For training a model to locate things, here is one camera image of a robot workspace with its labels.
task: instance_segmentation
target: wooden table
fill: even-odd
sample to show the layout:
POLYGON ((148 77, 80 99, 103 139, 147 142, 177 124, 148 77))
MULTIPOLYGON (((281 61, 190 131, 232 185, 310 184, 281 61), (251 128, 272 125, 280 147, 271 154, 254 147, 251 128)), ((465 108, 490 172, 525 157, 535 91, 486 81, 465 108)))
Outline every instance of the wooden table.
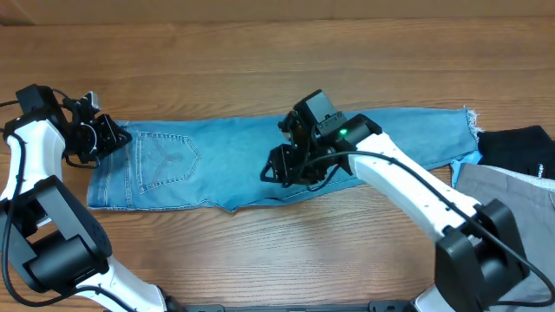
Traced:
MULTIPOLYGON (((119 120, 282 114, 322 88, 343 110, 467 106, 487 130, 555 133, 555 19, 0 28, 0 101, 31 83, 74 97, 93 89, 119 120)), ((0 110, 0 125, 20 114, 0 110)), ((9 151, 0 145, 0 185, 9 151)), ((83 204, 90 174, 64 167, 83 204)), ((94 215, 121 262, 187 304, 410 299, 434 282, 432 243, 369 186, 235 214, 94 215)), ((31 299, 52 296, 15 283, 31 299)), ((100 310, 74 298, 42 311, 77 307, 100 310)), ((15 310, 35 311, 2 287, 0 311, 15 310)))

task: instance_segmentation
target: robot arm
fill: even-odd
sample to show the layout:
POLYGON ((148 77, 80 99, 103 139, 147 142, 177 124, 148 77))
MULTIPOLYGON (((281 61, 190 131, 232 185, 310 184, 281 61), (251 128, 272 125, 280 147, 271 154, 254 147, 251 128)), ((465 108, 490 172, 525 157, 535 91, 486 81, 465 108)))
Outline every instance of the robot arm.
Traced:
MULTIPOLYGON (((77 101, 64 99, 73 113, 71 123, 50 88, 33 85, 16 94, 24 115, 4 129, 11 163, 0 206, 7 207, 13 200, 20 173, 22 148, 17 135, 24 142, 26 157, 7 253, 18 275, 34 291, 85 296, 113 312, 182 311, 172 297, 141 281, 112 256, 106 232, 62 183, 62 158, 69 164, 73 164, 69 155, 77 155, 82 164, 97 162, 127 144, 130 134, 107 115, 95 118, 100 106, 93 92, 77 101), (27 240, 48 222, 57 231, 33 244, 27 240)), ((2 209, 2 233, 6 221, 2 209)))
MULTIPOLYGON (((416 164, 393 143, 387 134, 370 135, 356 145, 356 150, 384 154, 401 161, 443 196, 456 203, 469 217, 475 216, 474 207, 480 204, 476 199, 457 192, 416 164)), ((387 160, 350 155, 349 167, 357 178, 377 188, 400 207, 434 242, 445 236, 444 229, 447 227, 458 228, 465 223, 459 214, 446 209, 444 203, 436 196, 430 195, 429 190, 420 181, 387 160)))
POLYGON ((496 200, 481 205, 445 185, 368 117, 347 120, 318 90, 295 105, 278 127, 290 144, 271 151, 263 181, 285 187, 325 184, 328 169, 340 166, 387 195, 435 242, 435 288, 416 299, 414 309, 482 311, 529 275, 528 264, 508 251, 526 261, 505 205, 496 200))

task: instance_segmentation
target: jeans back pocket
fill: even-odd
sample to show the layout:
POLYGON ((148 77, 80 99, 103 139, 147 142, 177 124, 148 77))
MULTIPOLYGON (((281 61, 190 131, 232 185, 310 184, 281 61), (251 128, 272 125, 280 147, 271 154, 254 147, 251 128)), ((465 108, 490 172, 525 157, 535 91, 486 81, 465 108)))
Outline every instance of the jeans back pocket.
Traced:
POLYGON ((137 181, 140 193, 170 183, 187 181, 200 162, 200 152, 186 136, 138 132, 137 181))

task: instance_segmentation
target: gray cloth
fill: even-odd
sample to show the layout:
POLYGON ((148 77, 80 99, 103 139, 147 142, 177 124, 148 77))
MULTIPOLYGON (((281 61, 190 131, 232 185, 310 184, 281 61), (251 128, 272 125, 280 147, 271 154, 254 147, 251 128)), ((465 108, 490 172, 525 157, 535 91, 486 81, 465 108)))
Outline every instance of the gray cloth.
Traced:
MULTIPOLYGON (((456 189, 488 204, 498 199, 516 218, 526 256, 555 282, 555 193, 486 166, 465 164, 456 189)), ((549 290, 532 272, 501 300, 544 301, 549 290)), ((546 308, 491 307, 492 311, 555 311, 546 308)))

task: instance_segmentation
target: jeans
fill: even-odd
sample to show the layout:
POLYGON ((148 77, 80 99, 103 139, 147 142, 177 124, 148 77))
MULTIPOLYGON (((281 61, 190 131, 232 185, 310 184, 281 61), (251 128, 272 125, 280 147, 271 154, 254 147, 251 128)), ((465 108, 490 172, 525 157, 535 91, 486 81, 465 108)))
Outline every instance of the jeans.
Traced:
MULTIPOLYGON (((385 108, 364 113, 409 157, 427 169, 476 150, 472 111, 385 108)), ((283 116, 193 121, 119 121, 134 139, 95 169, 91 209, 172 210, 289 205, 360 185, 339 170, 320 191, 260 181, 270 150, 286 140, 283 116)))
POLYGON ((469 153, 461 160, 453 159, 451 160, 451 187, 455 188, 457 186, 457 179, 459 179, 460 175, 460 168, 464 164, 478 164, 480 159, 482 158, 482 154, 480 151, 474 151, 469 153))

